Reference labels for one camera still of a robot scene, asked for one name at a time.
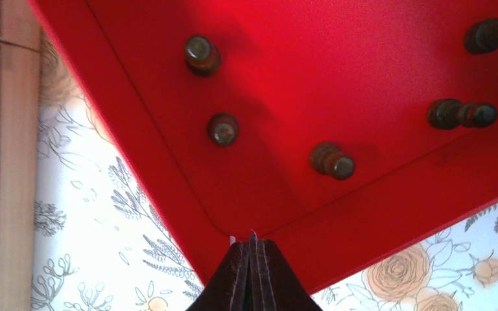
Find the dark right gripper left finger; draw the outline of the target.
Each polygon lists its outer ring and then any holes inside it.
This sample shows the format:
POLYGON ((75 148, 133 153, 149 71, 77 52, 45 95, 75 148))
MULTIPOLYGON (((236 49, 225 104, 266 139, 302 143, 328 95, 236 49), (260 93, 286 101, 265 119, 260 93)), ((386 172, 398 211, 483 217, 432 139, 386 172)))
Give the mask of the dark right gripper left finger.
POLYGON ((202 293, 187 311, 249 310, 248 270, 249 243, 232 244, 202 293))

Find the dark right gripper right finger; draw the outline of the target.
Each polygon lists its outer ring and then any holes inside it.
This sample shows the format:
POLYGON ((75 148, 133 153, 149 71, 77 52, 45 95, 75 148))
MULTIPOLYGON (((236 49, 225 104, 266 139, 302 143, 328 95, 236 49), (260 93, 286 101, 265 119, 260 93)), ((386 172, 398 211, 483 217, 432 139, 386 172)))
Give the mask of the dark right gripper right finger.
POLYGON ((255 234, 249 242, 250 310, 321 311, 277 244, 255 234))

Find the red plastic tray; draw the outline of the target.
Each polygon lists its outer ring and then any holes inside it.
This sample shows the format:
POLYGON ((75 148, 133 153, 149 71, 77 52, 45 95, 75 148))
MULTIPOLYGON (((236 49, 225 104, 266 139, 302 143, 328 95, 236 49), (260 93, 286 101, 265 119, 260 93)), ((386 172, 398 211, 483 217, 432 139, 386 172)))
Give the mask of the red plastic tray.
POLYGON ((32 1, 203 282, 228 240, 274 240, 311 292, 498 200, 498 117, 433 128, 436 100, 498 111, 498 50, 464 33, 498 1, 32 1), (211 76, 184 45, 219 50, 211 76), (229 113, 239 134, 215 145, 229 113), (312 148, 353 158, 346 180, 312 148))

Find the wooden chess board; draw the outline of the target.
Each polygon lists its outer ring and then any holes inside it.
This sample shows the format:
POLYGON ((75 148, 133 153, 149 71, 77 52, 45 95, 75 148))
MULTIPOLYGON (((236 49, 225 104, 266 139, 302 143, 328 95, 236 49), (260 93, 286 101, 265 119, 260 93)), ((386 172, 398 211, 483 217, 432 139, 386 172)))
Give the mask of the wooden chess board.
POLYGON ((30 310, 42 30, 0 1, 0 310, 30 310))

